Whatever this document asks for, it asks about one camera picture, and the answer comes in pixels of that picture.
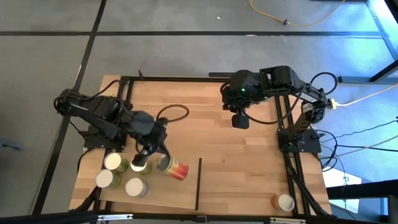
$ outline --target red can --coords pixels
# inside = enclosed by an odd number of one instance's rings
[[[189,166],[179,163],[173,157],[163,155],[157,160],[157,168],[165,175],[169,175],[177,180],[183,180],[189,173]]]

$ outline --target wooden tabletop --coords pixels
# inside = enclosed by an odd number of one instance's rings
[[[119,76],[106,75],[101,89]],[[221,83],[213,82],[153,82],[135,81],[131,103],[134,110],[143,110],[156,116],[165,106],[183,104],[190,110],[186,119],[167,125],[165,141],[171,155],[179,158],[202,158],[198,211],[153,205],[135,205],[113,202],[112,211],[132,213],[198,213],[208,215],[263,215],[291,216],[272,208],[274,194],[289,194],[283,155],[277,143],[277,124],[250,123],[249,129],[231,126],[232,113],[221,109]],[[103,95],[116,96],[118,85]],[[247,111],[263,121],[277,119],[275,100],[269,99]],[[293,112],[300,115],[300,107]],[[180,109],[162,114],[176,118]],[[134,140],[129,139],[125,153],[134,152]],[[313,155],[301,153],[305,183],[315,200],[331,213],[320,164]],[[82,160],[70,208],[79,206],[95,186],[94,178],[101,169],[104,149],[89,152]],[[296,186],[297,207],[303,207]]]

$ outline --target orange and white cup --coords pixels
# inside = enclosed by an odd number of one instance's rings
[[[173,157],[162,155],[157,160],[157,168],[165,175],[169,175],[177,180],[183,180],[189,173],[189,166],[179,163]]]
[[[290,212],[293,210],[295,207],[294,204],[294,199],[286,194],[282,195],[274,195],[271,198],[271,205],[274,207],[276,210],[282,210],[285,212]]]

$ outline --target gray floor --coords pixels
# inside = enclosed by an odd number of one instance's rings
[[[307,24],[337,2],[260,1],[263,11]],[[0,0],[0,30],[91,30],[100,1]],[[389,16],[381,16],[393,43],[398,34]],[[347,2],[325,22],[309,27],[283,26],[249,7],[248,1],[108,1],[100,30],[271,30],[377,31],[364,3]],[[60,116],[52,100],[73,86],[87,37],[0,37],[2,105],[0,136],[21,143],[21,151],[0,151],[0,217],[25,215],[37,190]],[[81,92],[98,91],[103,75],[205,77],[208,72],[256,71],[289,65],[309,82],[318,72],[370,76],[393,61],[378,37],[97,37]],[[331,88],[326,77],[316,86]],[[330,95],[346,103],[385,85],[340,85]],[[336,135],[393,120],[398,114],[398,88],[355,105],[327,111],[315,126]],[[79,128],[87,124],[75,121]],[[339,139],[340,144],[369,145],[396,135],[396,124]],[[55,170],[45,213],[68,209],[83,140],[67,132]],[[398,140],[381,147],[397,149]],[[341,157],[347,172],[371,181],[396,179],[398,155],[365,150]]]

